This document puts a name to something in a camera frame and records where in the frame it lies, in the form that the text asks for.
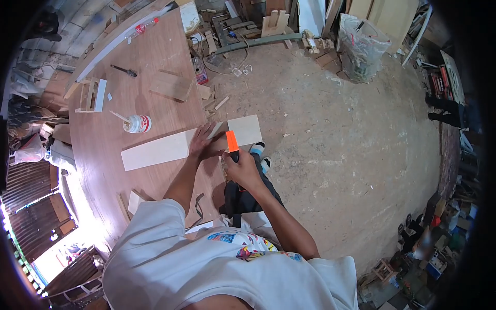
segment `sneaker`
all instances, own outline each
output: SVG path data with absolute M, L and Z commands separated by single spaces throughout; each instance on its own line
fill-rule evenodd
M 263 150 L 265 149 L 265 142 L 259 142 L 251 146 L 249 153 L 255 153 L 262 156 Z
M 267 171 L 269 171 L 270 166 L 272 166 L 272 159 L 270 159 L 270 157 L 264 157 L 262 158 L 260 165 L 262 166 L 263 174 L 266 174 Z

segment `electrical cable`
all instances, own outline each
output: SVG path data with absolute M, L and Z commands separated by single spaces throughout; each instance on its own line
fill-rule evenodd
M 232 31 L 234 31 L 234 32 L 236 32 L 237 34 L 239 34 L 239 35 L 243 38 L 243 40 L 245 41 L 245 44 L 247 45 L 247 55 L 246 55 L 245 59 L 241 62 L 241 64 L 240 64 L 240 65 L 236 68 L 236 69 L 238 69 L 238 70 L 239 70 L 239 69 L 241 68 L 241 66 L 242 66 L 242 65 L 243 65 L 243 64 L 247 61 L 247 59 L 248 59 L 248 55 L 249 55 L 249 44 L 248 44 L 248 41 L 246 40 L 246 38 L 245 38 L 245 36 L 244 36 L 244 35 L 242 35 L 241 33 L 239 33 L 238 31 L 234 30 L 233 28 L 231 28 L 231 27 L 229 27 L 229 26 L 226 26 L 226 28 L 229 28 L 229 29 L 231 29 Z M 209 67 L 207 66 L 207 64 L 205 63 L 205 60 L 203 59 L 203 41 L 200 41 L 200 44 L 199 44 L 199 45 L 200 45 L 200 48 L 201 48 L 201 61 L 203 62 L 203 65 L 204 65 L 207 69 L 209 69 L 210 71 L 213 71 L 213 72 L 215 72 L 215 73 L 218 73 L 218 74 L 220 74 L 220 75 L 231 75 L 231 74 L 233 74 L 233 73 L 234 73 L 234 72 L 230 72 L 230 73 L 222 73 L 222 72 L 216 71 L 216 70 L 214 70 L 214 69 L 212 69 L 212 68 L 209 68 Z

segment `wooden stick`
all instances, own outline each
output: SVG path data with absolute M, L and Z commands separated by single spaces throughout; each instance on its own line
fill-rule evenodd
M 224 100 L 222 100 L 216 107 L 215 107 L 215 110 L 218 110 L 223 104 L 226 103 L 226 101 L 229 99 L 229 96 L 224 98 Z
M 117 116 L 118 118 L 120 118 L 124 122 L 129 122 L 129 119 L 125 118 L 124 116 L 120 115 L 119 113 L 116 113 L 116 112 L 114 112 L 112 110 L 110 110 L 109 112 L 112 113 L 113 115 Z

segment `glue container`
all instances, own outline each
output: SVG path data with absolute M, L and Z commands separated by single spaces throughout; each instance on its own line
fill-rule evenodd
M 123 122 L 123 128 L 129 133 L 147 132 L 152 128 L 152 119 L 147 115 L 131 115 Z

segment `plastic bag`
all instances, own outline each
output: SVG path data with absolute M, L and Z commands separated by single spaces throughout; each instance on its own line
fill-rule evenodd
M 36 163 L 45 157 L 45 148 L 39 134 L 35 134 L 20 149 L 14 152 L 15 165 L 24 162 Z
M 343 71 L 351 80 L 369 82 L 390 45 L 391 40 L 370 21 L 341 14 L 337 50 L 342 52 Z

